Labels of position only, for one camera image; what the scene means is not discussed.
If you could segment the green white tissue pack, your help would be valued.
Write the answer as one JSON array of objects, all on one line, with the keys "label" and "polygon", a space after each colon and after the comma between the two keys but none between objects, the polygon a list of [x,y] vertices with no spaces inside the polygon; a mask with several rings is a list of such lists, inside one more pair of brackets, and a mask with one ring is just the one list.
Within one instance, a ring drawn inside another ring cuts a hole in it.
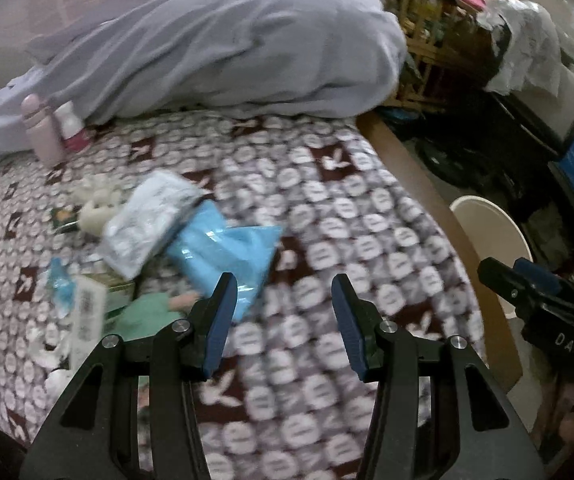
[{"label": "green white tissue pack", "polygon": [[77,278],[77,299],[85,314],[114,318],[134,298],[135,285],[109,272],[82,274]]}]

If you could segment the wooden crib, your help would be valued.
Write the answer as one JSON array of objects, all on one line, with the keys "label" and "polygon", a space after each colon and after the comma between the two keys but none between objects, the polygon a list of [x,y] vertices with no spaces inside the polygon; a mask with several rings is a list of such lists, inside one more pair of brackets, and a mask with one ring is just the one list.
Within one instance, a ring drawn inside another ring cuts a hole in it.
[{"label": "wooden crib", "polygon": [[386,106],[436,112],[486,85],[495,70],[492,34],[465,0],[381,0],[406,38],[407,61]]}]

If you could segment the cream plush toy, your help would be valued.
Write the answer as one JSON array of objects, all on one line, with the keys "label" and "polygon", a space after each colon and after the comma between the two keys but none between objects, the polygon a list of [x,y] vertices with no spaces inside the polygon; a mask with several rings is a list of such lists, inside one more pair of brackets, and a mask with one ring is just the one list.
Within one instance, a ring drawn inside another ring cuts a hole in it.
[{"label": "cream plush toy", "polygon": [[79,206],[78,228],[83,233],[101,237],[104,227],[118,214],[124,203],[122,188],[107,174],[92,174],[79,180],[70,193],[71,202]]}]

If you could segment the blue plastic wrapper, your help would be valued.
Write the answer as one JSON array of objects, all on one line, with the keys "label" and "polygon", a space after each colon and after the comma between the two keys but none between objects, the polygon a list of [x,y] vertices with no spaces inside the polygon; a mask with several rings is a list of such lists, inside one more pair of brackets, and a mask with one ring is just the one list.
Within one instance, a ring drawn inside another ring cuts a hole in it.
[{"label": "blue plastic wrapper", "polygon": [[280,226],[229,226],[212,200],[204,200],[165,250],[165,255],[202,296],[213,293],[221,275],[237,281],[233,314],[240,321],[259,299],[270,274]]}]

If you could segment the blue white candy wrapper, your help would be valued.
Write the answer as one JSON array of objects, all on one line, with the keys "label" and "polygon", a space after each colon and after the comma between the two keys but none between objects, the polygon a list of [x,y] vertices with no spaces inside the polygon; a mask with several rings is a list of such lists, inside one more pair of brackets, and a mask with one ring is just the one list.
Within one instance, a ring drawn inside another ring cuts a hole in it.
[{"label": "blue white candy wrapper", "polygon": [[48,267],[48,293],[59,318],[66,318],[74,310],[76,283],[69,275],[62,260],[53,257]]}]

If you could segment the dark green snack wrapper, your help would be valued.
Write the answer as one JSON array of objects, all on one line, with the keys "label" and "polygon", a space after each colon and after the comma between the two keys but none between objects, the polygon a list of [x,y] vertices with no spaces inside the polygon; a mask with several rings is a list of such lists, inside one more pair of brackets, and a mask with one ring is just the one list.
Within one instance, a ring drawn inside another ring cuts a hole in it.
[{"label": "dark green snack wrapper", "polygon": [[51,210],[51,224],[55,234],[77,232],[80,206],[67,206]]}]

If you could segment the white trash bin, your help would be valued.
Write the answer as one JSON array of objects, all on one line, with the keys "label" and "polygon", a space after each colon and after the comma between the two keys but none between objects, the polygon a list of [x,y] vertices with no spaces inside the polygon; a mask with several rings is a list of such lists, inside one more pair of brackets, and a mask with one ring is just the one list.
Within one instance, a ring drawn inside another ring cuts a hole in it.
[{"label": "white trash bin", "polygon": [[505,266],[519,258],[533,262],[526,237],[517,223],[496,203],[476,195],[456,198],[450,205],[479,260],[492,257]]}]

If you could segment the grey blue blanket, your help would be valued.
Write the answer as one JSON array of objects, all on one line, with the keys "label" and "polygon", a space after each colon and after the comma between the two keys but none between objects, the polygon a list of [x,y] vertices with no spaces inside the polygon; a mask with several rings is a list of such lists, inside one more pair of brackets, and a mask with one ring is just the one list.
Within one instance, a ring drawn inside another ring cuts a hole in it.
[{"label": "grey blue blanket", "polygon": [[390,96],[406,54],[379,0],[149,0],[0,89],[0,160],[30,146],[30,94],[92,125],[176,106],[345,118]]}]

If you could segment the silver plastic bag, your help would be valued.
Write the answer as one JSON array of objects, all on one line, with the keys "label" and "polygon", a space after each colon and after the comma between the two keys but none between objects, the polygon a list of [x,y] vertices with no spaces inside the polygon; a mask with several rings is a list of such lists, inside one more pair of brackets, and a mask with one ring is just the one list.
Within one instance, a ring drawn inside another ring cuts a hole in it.
[{"label": "silver plastic bag", "polygon": [[206,192],[168,170],[153,171],[104,226],[98,253],[131,281],[167,245]]}]

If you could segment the pink bottle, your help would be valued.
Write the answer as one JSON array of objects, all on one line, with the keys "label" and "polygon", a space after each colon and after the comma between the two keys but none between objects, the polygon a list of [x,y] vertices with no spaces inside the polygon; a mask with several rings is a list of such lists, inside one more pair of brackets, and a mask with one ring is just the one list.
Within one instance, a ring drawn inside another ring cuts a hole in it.
[{"label": "pink bottle", "polygon": [[62,137],[51,109],[36,95],[30,94],[20,106],[29,143],[45,167],[54,168],[66,158]]}]

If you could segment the white striped carton box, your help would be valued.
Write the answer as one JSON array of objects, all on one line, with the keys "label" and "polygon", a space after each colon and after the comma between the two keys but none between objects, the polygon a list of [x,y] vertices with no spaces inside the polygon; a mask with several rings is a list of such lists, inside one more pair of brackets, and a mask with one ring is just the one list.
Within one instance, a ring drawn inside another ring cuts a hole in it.
[{"label": "white striped carton box", "polygon": [[76,277],[70,334],[70,368],[78,370],[104,332],[106,287],[89,275]]}]

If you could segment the crumpled white tissue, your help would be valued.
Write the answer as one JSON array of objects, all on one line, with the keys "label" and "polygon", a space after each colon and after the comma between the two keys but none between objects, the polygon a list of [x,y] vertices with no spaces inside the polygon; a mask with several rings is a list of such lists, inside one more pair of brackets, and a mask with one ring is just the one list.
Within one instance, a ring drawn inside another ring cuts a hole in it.
[{"label": "crumpled white tissue", "polygon": [[46,373],[46,393],[56,400],[74,376],[70,367],[69,332],[60,330],[56,323],[48,323],[42,328],[31,327],[27,339],[31,361]]}]

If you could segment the green cloth piece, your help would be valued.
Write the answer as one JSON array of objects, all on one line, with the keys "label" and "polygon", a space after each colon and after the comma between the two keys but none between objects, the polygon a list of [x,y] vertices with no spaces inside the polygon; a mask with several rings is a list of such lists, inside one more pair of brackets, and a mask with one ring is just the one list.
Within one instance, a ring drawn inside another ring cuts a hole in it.
[{"label": "green cloth piece", "polygon": [[143,295],[121,311],[110,331],[125,341],[148,338],[172,322],[186,318],[199,299],[197,292],[173,297],[164,292]]}]

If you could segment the white bottle red label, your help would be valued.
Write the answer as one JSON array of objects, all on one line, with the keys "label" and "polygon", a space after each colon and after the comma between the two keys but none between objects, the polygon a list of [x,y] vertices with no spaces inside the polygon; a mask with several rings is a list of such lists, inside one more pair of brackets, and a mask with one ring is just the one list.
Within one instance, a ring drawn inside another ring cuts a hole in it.
[{"label": "white bottle red label", "polygon": [[81,153],[91,146],[89,130],[74,110],[74,103],[68,101],[60,105],[54,110],[54,116],[60,124],[60,134],[69,152]]}]

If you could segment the white patterned cloth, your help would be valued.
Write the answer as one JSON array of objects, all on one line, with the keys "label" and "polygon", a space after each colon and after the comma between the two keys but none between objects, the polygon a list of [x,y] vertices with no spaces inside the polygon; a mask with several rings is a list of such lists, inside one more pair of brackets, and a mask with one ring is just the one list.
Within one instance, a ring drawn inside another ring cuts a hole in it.
[{"label": "white patterned cloth", "polygon": [[491,32],[498,62],[485,91],[507,96],[537,88],[558,96],[560,43],[556,25],[544,6],[528,0],[485,0],[477,23]]}]

